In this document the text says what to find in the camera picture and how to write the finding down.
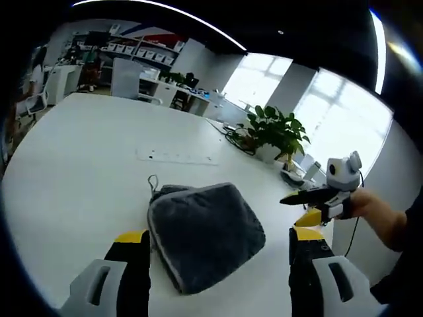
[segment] white column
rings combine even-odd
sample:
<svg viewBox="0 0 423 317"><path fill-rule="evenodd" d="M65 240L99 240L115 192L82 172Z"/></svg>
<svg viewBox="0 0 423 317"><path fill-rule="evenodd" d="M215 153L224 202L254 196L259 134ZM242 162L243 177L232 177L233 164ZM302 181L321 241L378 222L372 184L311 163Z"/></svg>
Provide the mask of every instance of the white column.
<svg viewBox="0 0 423 317"><path fill-rule="evenodd" d="M266 106L276 107L283 114L293 112L309 88L316 72L316 69L292 63Z"/></svg>

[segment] ceiling light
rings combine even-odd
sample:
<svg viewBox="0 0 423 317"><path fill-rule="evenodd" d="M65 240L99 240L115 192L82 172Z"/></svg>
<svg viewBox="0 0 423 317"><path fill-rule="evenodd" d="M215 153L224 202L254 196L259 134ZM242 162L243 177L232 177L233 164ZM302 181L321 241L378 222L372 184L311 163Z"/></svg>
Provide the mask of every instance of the ceiling light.
<svg viewBox="0 0 423 317"><path fill-rule="evenodd" d="M383 81L385 80L386 69L386 43L385 32L383 31L383 24L379 18L370 11L373 24L375 26L376 42L377 42L377 76L375 92L381 94Z"/></svg>
<svg viewBox="0 0 423 317"><path fill-rule="evenodd" d="M85 1L78 2L78 3L74 3L72 5L72 7L74 7L76 5L82 5L84 3L95 2L95 1L102 1L102 0L85 0ZM227 35L226 33L224 33L224 31L219 30L218 28L216 28L215 26L211 25L210 23L207 23L206 21L204 21L204 20L202 20L202 19L200 19L198 17L195 17L194 15L191 15L190 13L187 13L187 12L182 11L180 9L171 7L170 5L164 5L162 3L158 3L158 2L154 2L154 1L149 1L149 0L130 0L130 1L137 1L137 2L142 2L142 3L147 3L149 5L156 5L158 7L166 8L166 9L175 11L177 13L180 13L182 15L186 15L187 17L193 18L194 20L196 20L196 21L198 21L198 22L200 22L200 23L208 26L209 28L215 30L217 33L219 33L220 35L226 37L229 41L233 42L236 46L238 46L239 48L241 48L243 51L246 51L247 50L244 46L242 46L240 43L238 43L237 41L235 41L232 37L230 37L229 35Z"/></svg>

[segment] storage box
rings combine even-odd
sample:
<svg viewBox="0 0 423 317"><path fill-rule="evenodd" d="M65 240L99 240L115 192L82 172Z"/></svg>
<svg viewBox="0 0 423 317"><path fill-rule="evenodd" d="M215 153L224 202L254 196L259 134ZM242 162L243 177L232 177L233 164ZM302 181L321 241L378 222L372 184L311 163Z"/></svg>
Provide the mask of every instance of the storage box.
<svg viewBox="0 0 423 317"><path fill-rule="evenodd" d="M116 45L115 52L123 53L124 50L125 50L125 45L121 45L121 44Z"/></svg>
<svg viewBox="0 0 423 317"><path fill-rule="evenodd" d="M154 57L154 60L163 62L164 58L165 58L165 56L163 54L157 53L156 56Z"/></svg>
<svg viewBox="0 0 423 317"><path fill-rule="evenodd" d="M169 56L165 57L165 60L163 61L163 63L165 63L166 65L170 65L171 63L173 63L174 58L171 58Z"/></svg>
<svg viewBox="0 0 423 317"><path fill-rule="evenodd" d="M132 55L132 52L134 51L134 49L135 49L135 47L127 45L125 47L125 54Z"/></svg>
<svg viewBox="0 0 423 317"><path fill-rule="evenodd" d="M138 56L138 57L144 57L144 53L145 53L145 49L140 48L140 49L138 49L138 51L137 51L137 56Z"/></svg>
<svg viewBox="0 0 423 317"><path fill-rule="evenodd" d="M145 58L153 59L155 52L152 51L145 51Z"/></svg>
<svg viewBox="0 0 423 317"><path fill-rule="evenodd" d="M149 78L155 79L159 77L160 70L150 66L143 66L141 73L139 74L139 78Z"/></svg>
<svg viewBox="0 0 423 317"><path fill-rule="evenodd" d="M177 51L177 52L180 52L181 51L181 49L184 47L184 45L185 45L185 42L181 42L181 41L178 41L176 44L175 44L175 46L174 46L174 50L175 51Z"/></svg>
<svg viewBox="0 0 423 317"><path fill-rule="evenodd" d="M115 48L116 48L116 43L109 43L109 45L107 46L108 51L114 51Z"/></svg>

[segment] white box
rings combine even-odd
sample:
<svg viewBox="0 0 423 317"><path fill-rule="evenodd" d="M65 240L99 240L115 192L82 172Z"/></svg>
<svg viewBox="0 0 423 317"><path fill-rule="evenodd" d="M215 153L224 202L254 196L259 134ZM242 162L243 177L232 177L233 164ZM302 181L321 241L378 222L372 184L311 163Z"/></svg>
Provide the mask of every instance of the white box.
<svg viewBox="0 0 423 317"><path fill-rule="evenodd" d="M153 59L155 52L152 51L145 51L145 58L147 59Z"/></svg>
<svg viewBox="0 0 423 317"><path fill-rule="evenodd" d="M135 49L135 47L127 45L125 47L125 54L132 55L132 52L134 51L134 49Z"/></svg>
<svg viewBox="0 0 423 317"><path fill-rule="evenodd" d="M145 49L140 48L140 49L138 49L138 51L137 51L137 56L138 56L138 57L144 57L144 53L145 53Z"/></svg>
<svg viewBox="0 0 423 317"><path fill-rule="evenodd" d="M116 48L116 43L109 43L109 45L107 46L108 51L114 51L115 48Z"/></svg>
<svg viewBox="0 0 423 317"><path fill-rule="evenodd" d="M163 54L157 53L156 56L154 57L154 60L162 62L164 58L165 56Z"/></svg>
<svg viewBox="0 0 423 317"><path fill-rule="evenodd" d="M165 63L166 65L170 65L171 63L173 63L174 58L171 58L169 56L166 56L165 60L163 61L163 63Z"/></svg>
<svg viewBox="0 0 423 317"><path fill-rule="evenodd" d="M125 45L121 45L121 44L116 45L116 50L115 50L116 52L123 53L124 50L125 50Z"/></svg>
<svg viewBox="0 0 423 317"><path fill-rule="evenodd" d="M180 52L181 51L181 49L184 47L184 45L185 45L185 42L181 42L181 41L178 41L176 44L175 44L175 46L174 46L174 50L175 51L177 51L177 52Z"/></svg>

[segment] white flower pot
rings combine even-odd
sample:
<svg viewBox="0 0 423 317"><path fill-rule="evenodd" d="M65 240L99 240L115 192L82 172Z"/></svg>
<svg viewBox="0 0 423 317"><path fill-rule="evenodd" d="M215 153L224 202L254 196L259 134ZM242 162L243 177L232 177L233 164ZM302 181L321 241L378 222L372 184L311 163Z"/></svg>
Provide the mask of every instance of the white flower pot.
<svg viewBox="0 0 423 317"><path fill-rule="evenodd" d="M266 164L273 163L275 157L280 153L277 147L270 144L264 144L256 150L256 158L265 162Z"/></svg>

